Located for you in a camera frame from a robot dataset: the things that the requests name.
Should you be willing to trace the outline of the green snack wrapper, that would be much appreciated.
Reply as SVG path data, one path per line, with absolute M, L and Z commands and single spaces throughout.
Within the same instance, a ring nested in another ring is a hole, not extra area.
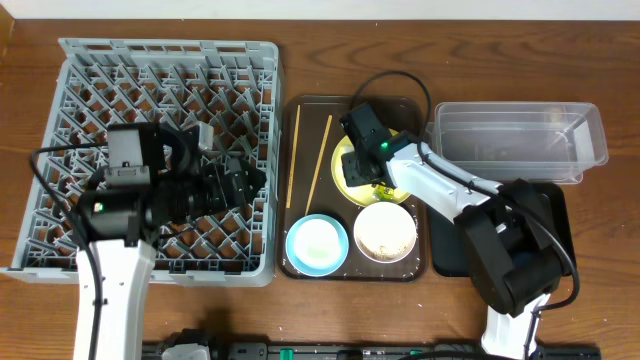
M 393 188 L 383 185 L 376 185 L 373 190 L 373 197 L 378 201 L 393 202 L 395 198 L 395 192 Z

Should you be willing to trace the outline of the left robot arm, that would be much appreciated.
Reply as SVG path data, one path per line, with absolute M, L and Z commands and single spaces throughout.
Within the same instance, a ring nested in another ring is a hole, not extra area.
M 213 129 L 111 125 L 108 163 L 74 207 L 80 302 L 74 358 L 138 359 L 161 228 L 249 205 L 267 182 L 248 161 L 202 165 Z

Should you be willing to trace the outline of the wooden chopstick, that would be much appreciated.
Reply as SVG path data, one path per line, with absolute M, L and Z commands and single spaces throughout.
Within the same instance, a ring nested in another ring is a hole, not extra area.
M 298 134 L 299 134 L 299 124 L 300 124 L 300 115 L 301 115 L 301 105 L 297 106 L 296 109 L 296 118 L 295 118 L 295 126 L 293 133 L 293 144 L 292 144 L 292 152 L 291 152 L 291 163 L 289 168 L 289 176 L 288 176 L 288 187 L 287 187 L 287 198 L 286 198 L 286 209 L 291 207 L 292 194 L 293 194 L 293 185 L 294 185 L 294 176 L 295 176 L 295 166 L 296 166 L 296 156 L 297 156 L 297 144 L 298 144 Z
M 314 168 L 314 174 L 313 174 L 313 178 L 312 178 L 312 182 L 311 182 L 311 187 L 308 193 L 308 199 L 307 199 L 307 203 L 306 203 L 306 207 L 305 207 L 305 216 L 307 216 L 309 214 L 310 211 L 310 207 L 312 204 L 312 200 L 313 200 L 313 196 L 315 193 L 315 189 L 316 189 L 316 184 L 317 184 L 317 180 L 319 177 L 319 172 L 320 172 L 320 168 L 322 165 L 322 161 L 323 161 L 323 157 L 324 157 L 324 152 L 326 149 L 326 143 L 329 137 L 329 133 L 331 130 L 331 124 L 332 124 L 332 120 L 333 120 L 333 115 L 329 114 L 327 117 L 327 121 L 326 121 L 326 125 L 325 125 L 325 130 L 323 133 L 323 137 L 322 137 L 322 141 L 320 144 L 320 149 L 319 149 L 319 153 L 317 156 L 317 161 L 316 161 L 316 165 Z

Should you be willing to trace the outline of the white bowl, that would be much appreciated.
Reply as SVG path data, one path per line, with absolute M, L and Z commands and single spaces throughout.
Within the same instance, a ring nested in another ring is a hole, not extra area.
M 381 264 L 403 260 L 418 238 L 413 217 L 391 202 L 377 202 L 364 208 L 354 222 L 353 237 L 365 257 Z

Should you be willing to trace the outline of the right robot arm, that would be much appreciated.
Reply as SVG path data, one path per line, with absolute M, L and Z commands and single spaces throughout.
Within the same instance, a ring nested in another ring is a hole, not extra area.
M 530 359 L 543 312 L 577 298 L 575 260 L 535 187 L 475 176 L 436 154 L 422 135 L 397 134 L 368 104 L 340 120 L 353 151 L 342 157 L 350 187 L 383 185 L 422 200 L 457 229 L 469 276 L 489 307 L 483 359 Z

